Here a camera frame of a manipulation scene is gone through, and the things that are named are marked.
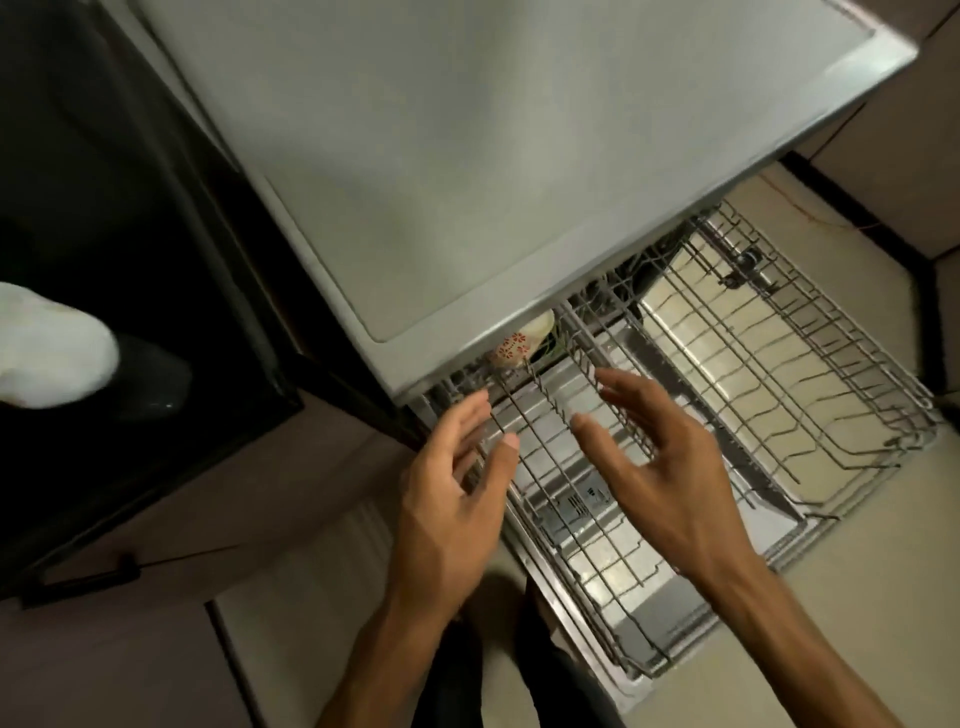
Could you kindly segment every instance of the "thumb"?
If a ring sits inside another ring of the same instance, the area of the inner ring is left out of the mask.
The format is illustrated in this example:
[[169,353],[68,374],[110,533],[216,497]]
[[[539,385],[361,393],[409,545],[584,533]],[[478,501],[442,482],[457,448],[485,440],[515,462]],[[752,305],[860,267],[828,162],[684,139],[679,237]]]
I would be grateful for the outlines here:
[[490,455],[483,471],[480,485],[474,491],[476,507],[503,513],[503,504],[507,498],[507,489],[514,479],[516,465],[520,461],[520,439],[513,432],[500,438]]
[[576,414],[570,419],[570,430],[587,460],[612,488],[628,482],[634,464],[605,427],[590,415]]

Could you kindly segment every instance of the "dishwasher rack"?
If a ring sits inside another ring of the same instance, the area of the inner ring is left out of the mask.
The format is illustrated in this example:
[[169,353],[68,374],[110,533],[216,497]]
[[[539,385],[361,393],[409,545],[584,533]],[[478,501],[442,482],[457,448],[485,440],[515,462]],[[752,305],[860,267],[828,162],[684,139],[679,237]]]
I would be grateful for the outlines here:
[[621,709],[716,622],[627,522],[567,423],[588,412],[638,464],[646,436],[599,398],[595,370],[657,379],[716,436],[753,545],[782,568],[871,493],[940,423],[917,380],[727,202],[589,281],[519,369],[481,357],[425,398],[480,387],[481,446],[520,436],[508,537]]

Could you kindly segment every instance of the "left hand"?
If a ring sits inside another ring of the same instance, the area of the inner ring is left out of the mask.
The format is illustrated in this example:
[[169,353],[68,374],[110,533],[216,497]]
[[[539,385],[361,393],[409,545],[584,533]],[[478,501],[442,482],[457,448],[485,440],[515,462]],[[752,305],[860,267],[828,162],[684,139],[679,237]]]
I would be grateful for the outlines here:
[[443,631],[496,548],[519,461],[517,436],[508,433],[496,444],[472,494],[461,487],[490,415],[487,390],[450,407],[406,476],[386,603],[416,625]]

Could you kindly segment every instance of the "finger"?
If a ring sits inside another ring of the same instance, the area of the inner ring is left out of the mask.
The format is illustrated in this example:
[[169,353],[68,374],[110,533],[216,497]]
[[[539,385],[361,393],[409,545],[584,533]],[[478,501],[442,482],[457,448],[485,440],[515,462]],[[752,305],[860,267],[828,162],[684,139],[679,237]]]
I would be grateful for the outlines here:
[[570,430],[587,460],[593,463],[604,480],[614,488],[627,482],[634,464],[605,427],[590,415],[578,413],[570,419]]
[[453,451],[453,459],[456,460],[463,455],[470,452],[483,440],[484,435],[487,433],[486,428],[483,423],[480,423],[477,427],[473,429],[463,440],[460,441],[460,445]]
[[651,425],[650,421],[647,420],[640,412],[637,412],[632,408],[633,401],[629,397],[621,395],[615,389],[604,388],[600,390],[600,398],[608,404],[612,404],[614,407],[618,408],[632,422],[639,426],[641,430],[650,436],[650,439],[653,440],[654,445],[657,447],[660,446],[660,442],[658,442],[658,434],[656,433],[653,425]]
[[475,510],[480,510],[487,517],[502,518],[504,503],[507,499],[507,490],[510,481],[514,479],[516,465],[520,462],[520,438],[515,432],[508,432],[500,438],[487,456],[483,478],[480,486],[474,491]]
[[489,416],[490,395],[486,389],[478,390],[444,412],[424,450],[452,460],[464,437]]
[[653,379],[618,369],[598,369],[596,377],[604,387],[621,395],[629,410],[649,423],[650,430],[645,431],[658,446],[669,442],[670,436],[683,426],[683,409]]
[[461,485],[464,484],[464,476],[467,474],[467,471],[473,467],[473,463],[477,461],[477,458],[480,457],[480,454],[475,450],[468,450],[456,460],[453,461],[453,479],[456,480]]

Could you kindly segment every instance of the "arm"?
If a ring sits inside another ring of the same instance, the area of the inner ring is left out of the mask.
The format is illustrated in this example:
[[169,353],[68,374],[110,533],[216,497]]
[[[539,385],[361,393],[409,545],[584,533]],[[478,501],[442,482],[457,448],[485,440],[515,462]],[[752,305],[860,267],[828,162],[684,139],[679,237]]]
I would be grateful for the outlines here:
[[899,728],[754,553],[713,436],[651,379],[597,370],[597,380],[603,399],[650,436],[656,455],[638,467],[603,426],[575,415],[584,454],[631,523],[730,627],[794,723]]
[[470,495],[461,481],[490,417],[486,390],[451,407],[405,475],[383,603],[361,630],[317,728],[390,725],[473,592],[500,537],[519,460],[515,434],[491,452]]

